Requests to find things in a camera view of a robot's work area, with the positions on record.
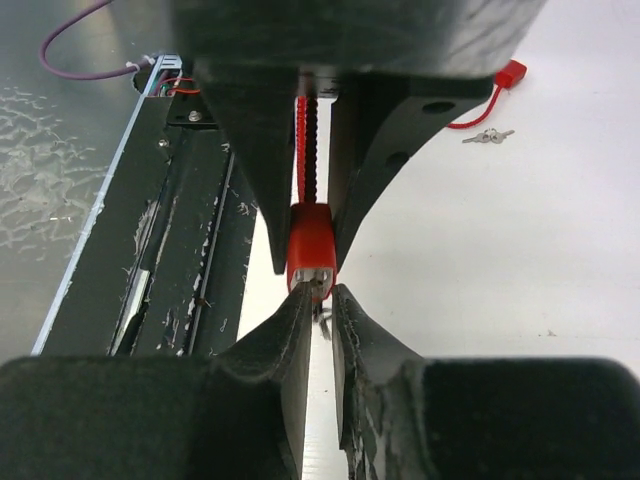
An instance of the cable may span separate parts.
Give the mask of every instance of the cable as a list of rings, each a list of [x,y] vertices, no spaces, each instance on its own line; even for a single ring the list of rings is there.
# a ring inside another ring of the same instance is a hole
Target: cable
[[[193,78],[189,78],[189,77],[172,77],[172,78],[167,78],[164,80],[160,80],[158,82],[158,85],[156,86],[160,86],[160,85],[164,85],[166,83],[171,83],[171,82],[193,82]]]
[[[462,130],[464,128],[475,127],[479,123],[482,123],[483,121],[485,121],[487,119],[487,117],[489,116],[489,114],[493,110],[493,107],[495,106],[496,102],[498,101],[498,97],[500,96],[500,92],[502,92],[502,87],[500,85],[498,85],[496,87],[496,89],[493,91],[493,95],[491,96],[491,100],[489,101],[489,105],[487,105],[487,108],[482,113],[482,115],[480,115],[475,120],[471,120],[470,122],[466,122],[466,123],[450,123],[447,126],[449,128],[453,128],[455,130]]]
[[[155,84],[155,86],[153,87],[153,90],[151,91],[151,94],[149,95],[150,97],[160,96],[160,93],[162,92],[162,84],[169,76],[169,73],[170,73],[169,70],[162,71],[162,73],[160,74],[160,78],[158,78],[158,83]]]
[[[70,20],[56,28],[53,32],[51,32],[47,36],[47,38],[45,38],[44,42],[42,42],[42,45],[40,45],[40,50],[38,52],[38,57],[42,66],[48,72],[67,80],[104,80],[106,78],[121,77],[130,73],[139,72],[141,69],[153,65],[155,63],[155,59],[145,55],[143,60],[137,63],[127,62],[126,67],[120,68],[118,70],[111,70],[110,72],[101,73],[73,73],[58,70],[57,68],[53,67],[47,60],[47,49],[62,32],[67,30],[72,25],[75,25],[83,18],[88,17],[93,12],[100,10],[102,7],[105,7],[112,2],[113,0],[100,0],[95,5],[82,10],[75,17],[71,18]]]
[[[171,90],[169,90],[167,92],[167,95],[169,95],[170,93],[185,93],[187,95],[195,95],[196,93],[200,93],[200,90],[193,90],[193,89],[187,89],[187,88],[172,88]]]

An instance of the key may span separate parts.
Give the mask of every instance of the key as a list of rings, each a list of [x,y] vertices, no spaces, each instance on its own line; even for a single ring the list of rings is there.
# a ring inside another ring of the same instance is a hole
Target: key
[[[491,133],[489,130],[485,130],[482,133],[479,133],[475,137],[466,138],[462,141],[462,143],[487,143],[491,140]]]
[[[515,130],[507,130],[506,132],[503,132],[503,133],[496,131],[491,135],[491,141],[493,143],[502,143],[502,141],[512,133],[515,133]]]

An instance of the purple wire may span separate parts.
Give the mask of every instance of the purple wire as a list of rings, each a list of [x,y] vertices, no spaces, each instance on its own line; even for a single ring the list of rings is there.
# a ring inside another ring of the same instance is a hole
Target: purple wire
[[[118,70],[112,70],[110,72],[71,73],[71,72],[63,72],[62,70],[58,70],[47,61],[47,49],[49,48],[49,45],[51,45],[51,43],[58,37],[58,35],[60,35],[62,32],[64,32],[66,29],[68,29],[72,25],[75,25],[76,23],[78,23],[83,18],[88,17],[96,10],[100,10],[102,7],[109,5],[112,2],[113,0],[100,0],[95,5],[92,5],[91,7],[88,7],[82,10],[75,17],[68,20],[64,24],[60,25],[53,32],[51,32],[49,36],[45,38],[44,42],[42,42],[42,45],[40,45],[40,51],[38,52],[38,57],[40,58],[40,63],[42,64],[42,66],[47,71],[53,73],[54,75],[58,77],[66,78],[67,80],[103,80],[105,78],[121,77],[122,75],[134,73],[140,70],[141,68],[145,68],[151,65],[149,60],[145,59],[131,66],[123,67]]]

